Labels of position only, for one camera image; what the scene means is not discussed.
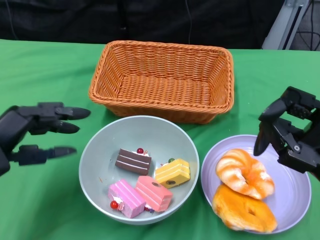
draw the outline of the plate rim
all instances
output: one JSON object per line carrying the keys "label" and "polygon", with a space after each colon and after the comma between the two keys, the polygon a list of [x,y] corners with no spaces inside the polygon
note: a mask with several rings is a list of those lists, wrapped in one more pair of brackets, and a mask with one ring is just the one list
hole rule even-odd
{"label": "plate rim", "polygon": [[[239,135],[233,135],[233,136],[229,136],[227,138],[224,138],[222,140],[220,140],[219,142],[217,142],[213,147],[210,148],[210,150],[207,152],[207,154],[205,155],[204,159],[203,159],[203,162],[202,162],[202,166],[201,166],[201,176],[200,176],[200,181],[201,181],[201,188],[202,188],[202,192],[207,200],[207,202],[209,203],[210,207],[212,208],[212,203],[211,201],[209,200],[207,194],[205,193],[204,191],[204,181],[203,181],[203,169],[204,169],[204,165],[205,165],[205,162],[208,158],[208,155],[211,153],[211,151],[217,146],[219,145],[220,143],[224,142],[224,141],[227,141],[229,139],[233,139],[233,138],[239,138],[239,137],[253,137],[253,138],[257,138],[257,135],[253,135],[253,134],[239,134]],[[308,199],[308,204],[303,212],[303,214],[294,222],[292,223],[291,225],[285,227],[284,229],[281,229],[281,230],[276,230],[276,231],[273,231],[273,232],[270,232],[270,233],[262,233],[262,232],[254,232],[254,231],[248,231],[248,230],[245,230],[245,232],[248,232],[248,233],[252,233],[252,234],[258,234],[258,235],[271,235],[271,234],[279,234],[279,233],[282,233],[284,231],[287,231],[289,229],[291,229],[292,227],[294,227],[295,225],[297,225],[303,218],[304,216],[306,215],[309,207],[310,207],[310,204],[311,204],[311,198],[312,198],[312,188],[311,188],[311,182],[310,182],[310,178],[309,178],[309,175],[307,172],[303,173],[305,176],[306,176],[306,179],[308,181],[308,185],[309,185],[309,199]]]}

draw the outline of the robotic hand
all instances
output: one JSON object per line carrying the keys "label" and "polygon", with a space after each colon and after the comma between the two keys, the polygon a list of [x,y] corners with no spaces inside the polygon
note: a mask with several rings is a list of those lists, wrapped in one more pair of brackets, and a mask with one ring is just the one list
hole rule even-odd
{"label": "robotic hand", "polygon": [[[285,112],[310,123],[305,129],[296,128],[280,118]],[[300,173],[310,172],[320,181],[320,101],[316,96],[290,86],[259,120],[253,154],[261,155],[271,144],[280,164]]]}
{"label": "robotic hand", "polygon": [[37,106],[12,106],[0,116],[0,176],[10,170],[9,162],[20,166],[44,164],[53,159],[76,152],[73,147],[39,149],[37,145],[22,145],[12,152],[27,132],[42,135],[49,132],[73,134],[80,128],[62,120],[84,119],[90,111],[78,107],[64,107],[62,102],[43,102]]}

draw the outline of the pink cake slice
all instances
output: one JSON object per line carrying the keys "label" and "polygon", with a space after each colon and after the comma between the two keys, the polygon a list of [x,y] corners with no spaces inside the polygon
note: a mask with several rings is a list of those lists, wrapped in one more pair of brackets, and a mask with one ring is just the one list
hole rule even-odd
{"label": "pink cake slice", "polygon": [[135,190],[156,212],[167,210],[173,196],[172,192],[150,176],[139,176]]}
{"label": "pink cake slice", "polygon": [[134,218],[145,210],[146,201],[124,179],[109,187],[108,197],[111,201],[114,200],[114,197],[123,201],[121,212],[128,218]]}

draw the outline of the orange donut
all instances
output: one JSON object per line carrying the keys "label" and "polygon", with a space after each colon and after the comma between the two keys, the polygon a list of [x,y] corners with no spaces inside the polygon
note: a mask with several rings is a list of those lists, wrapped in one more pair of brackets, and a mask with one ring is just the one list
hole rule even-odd
{"label": "orange donut", "polygon": [[264,199],[275,192],[265,166],[242,149],[227,151],[217,163],[215,173],[232,190],[255,199]]}
{"label": "orange donut", "polygon": [[224,184],[215,192],[212,209],[233,230],[271,233],[277,227],[277,220],[267,204],[235,192]]}

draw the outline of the green table surface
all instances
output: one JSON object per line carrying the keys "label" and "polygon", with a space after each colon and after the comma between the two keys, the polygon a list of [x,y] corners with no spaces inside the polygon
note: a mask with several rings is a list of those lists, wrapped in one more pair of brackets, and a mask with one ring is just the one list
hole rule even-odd
{"label": "green table surface", "polygon": [[[292,229],[274,235],[237,232],[224,226],[205,200],[200,177],[184,205],[167,219],[145,226],[119,223],[94,208],[83,194],[79,161],[90,138],[118,119],[91,102],[88,88],[103,49],[100,44],[0,40],[0,113],[12,105],[61,101],[91,110],[74,121],[76,134],[27,135],[22,144],[41,148],[72,145],[78,153],[46,164],[18,166],[0,177],[1,240],[202,240],[319,239],[320,182],[310,176],[312,200],[305,217]],[[233,109],[210,124],[179,124],[192,138],[200,163],[218,141],[257,134],[258,116],[288,86],[320,97],[320,53],[306,51],[231,50],[235,72]],[[306,123],[294,119],[303,127]]]}

